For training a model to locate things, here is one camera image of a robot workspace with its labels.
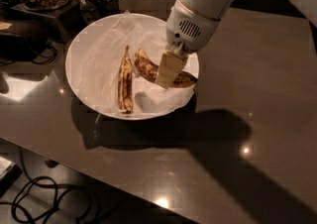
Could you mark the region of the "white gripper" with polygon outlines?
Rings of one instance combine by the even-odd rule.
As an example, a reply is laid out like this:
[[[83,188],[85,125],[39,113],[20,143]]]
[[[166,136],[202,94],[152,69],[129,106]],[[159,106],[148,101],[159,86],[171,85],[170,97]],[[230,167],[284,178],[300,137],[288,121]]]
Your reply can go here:
[[[186,66],[187,53],[196,53],[204,48],[219,23],[219,20],[197,14],[181,0],[176,0],[166,21],[166,41],[169,48],[182,47],[182,50],[162,54],[156,84],[169,88]]]

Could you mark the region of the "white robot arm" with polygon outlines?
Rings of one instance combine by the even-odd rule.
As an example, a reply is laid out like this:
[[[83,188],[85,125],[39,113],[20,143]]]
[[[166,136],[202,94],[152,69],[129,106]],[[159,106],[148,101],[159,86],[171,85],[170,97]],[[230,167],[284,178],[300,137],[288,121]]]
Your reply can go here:
[[[175,0],[166,22],[166,51],[156,84],[168,88],[184,69],[190,54],[204,48],[227,9],[241,5],[258,9],[267,0]],[[286,0],[313,25],[317,25],[317,0]]]

